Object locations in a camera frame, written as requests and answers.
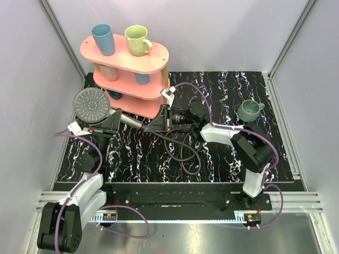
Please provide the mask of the grey shower head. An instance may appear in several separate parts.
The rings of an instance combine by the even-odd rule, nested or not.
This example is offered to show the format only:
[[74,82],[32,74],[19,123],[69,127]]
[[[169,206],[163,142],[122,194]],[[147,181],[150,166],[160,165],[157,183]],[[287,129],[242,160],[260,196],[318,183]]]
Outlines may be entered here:
[[107,94],[97,88],[86,88],[78,92],[73,100],[73,111],[80,120],[92,126],[117,117],[119,122],[130,127],[138,130],[145,128],[141,121],[123,114],[122,109],[112,108]]

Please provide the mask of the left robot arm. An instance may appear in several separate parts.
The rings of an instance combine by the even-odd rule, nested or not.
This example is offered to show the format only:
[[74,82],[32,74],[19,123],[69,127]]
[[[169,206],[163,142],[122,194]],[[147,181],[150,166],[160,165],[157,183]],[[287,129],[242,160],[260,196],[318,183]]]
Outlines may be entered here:
[[91,134],[81,129],[77,121],[68,125],[67,129],[55,133],[55,136],[82,140],[96,151],[99,157],[84,154],[83,177],[71,191],[57,202],[44,205],[38,232],[37,247],[52,250],[56,253],[74,253],[82,239],[83,229],[100,208],[107,210],[114,204],[114,196],[102,187],[105,180],[103,153],[92,141],[84,138]]

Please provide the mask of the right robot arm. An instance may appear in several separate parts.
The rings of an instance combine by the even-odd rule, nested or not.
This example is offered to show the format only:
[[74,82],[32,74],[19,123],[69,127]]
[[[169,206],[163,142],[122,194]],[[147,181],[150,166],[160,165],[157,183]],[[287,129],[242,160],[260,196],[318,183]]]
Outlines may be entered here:
[[175,125],[188,124],[190,127],[184,132],[200,142],[233,147],[246,168],[242,192],[236,195],[235,205],[252,210],[260,202],[269,167],[279,161],[278,152],[255,122],[238,126],[217,125],[207,121],[207,114],[206,106],[198,101],[193,101],[185,111],[163,104],[157,116],[143,130],[168,141],[171,133],[179,131]]

